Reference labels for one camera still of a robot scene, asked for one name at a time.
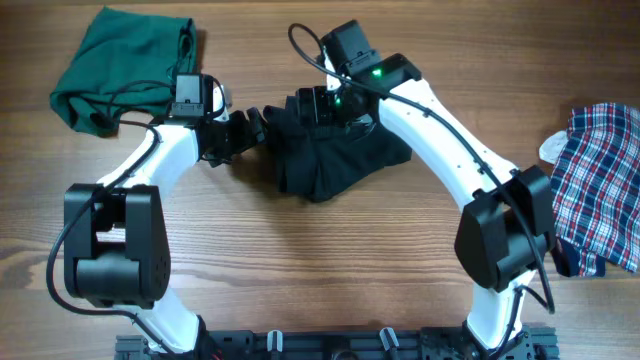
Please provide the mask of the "black garment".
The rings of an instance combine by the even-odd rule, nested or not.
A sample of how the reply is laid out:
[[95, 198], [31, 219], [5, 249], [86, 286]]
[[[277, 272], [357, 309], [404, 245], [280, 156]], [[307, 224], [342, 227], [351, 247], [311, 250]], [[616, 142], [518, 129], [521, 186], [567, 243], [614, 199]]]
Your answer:
[[311, 202], [327, 201], [368, 175], [412, 157], [411, 148], [381, 125], [317, 138], [300, 124], [291, 96], [283, 108], [264, 107], [263, 115], [277, 189]]

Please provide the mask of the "green cloth bag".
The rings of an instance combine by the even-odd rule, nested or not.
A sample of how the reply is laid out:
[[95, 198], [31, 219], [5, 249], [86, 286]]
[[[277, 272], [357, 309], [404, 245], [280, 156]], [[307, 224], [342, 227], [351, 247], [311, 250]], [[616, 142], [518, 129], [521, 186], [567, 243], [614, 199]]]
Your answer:
[[50, 94], [51, 109], [76, 132], [109, 137], [128, 111], [159, 115], [179, 73], [197, 70], [195, 21], [103, 8]]

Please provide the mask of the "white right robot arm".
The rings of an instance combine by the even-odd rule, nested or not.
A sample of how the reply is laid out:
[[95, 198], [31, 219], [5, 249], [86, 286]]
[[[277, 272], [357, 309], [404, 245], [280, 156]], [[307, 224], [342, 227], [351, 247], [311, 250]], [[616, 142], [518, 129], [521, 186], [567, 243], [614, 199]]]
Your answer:
[[317, 37], [313, 67], [326, 77], [312, 105], [316, 124], [384, 130], [408, 146], [449, 191], [460, 211], [454, 250], [472, 279], [472, 306], [457, 328], [420, 334], [423, 358], [543, 359], [521, 321], [532, 298], [553, 312], [544, 267], [555, 248], [549, 179], [520, 169], [485, 146], [439, 101], [404, 55], [382, 57], [349, 21]]

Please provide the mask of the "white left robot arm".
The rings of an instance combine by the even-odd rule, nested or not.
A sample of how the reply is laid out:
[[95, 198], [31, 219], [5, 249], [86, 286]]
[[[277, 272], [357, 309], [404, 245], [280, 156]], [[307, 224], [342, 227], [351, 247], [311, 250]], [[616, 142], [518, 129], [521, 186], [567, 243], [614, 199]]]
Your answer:
[[228, 110], [225, 89], [211, 75], [180, 73], [171, 92], [168, 110], [145, 125], [144, 142], [121, 166], [66, 191], [46, 284], [73, 313], [128, 318], [141, 334], [144, 358], [219, 359], [202, 318], [169, 286], [162, 201], [198, 162], [228, 164], [259, 143], [262, 132]]

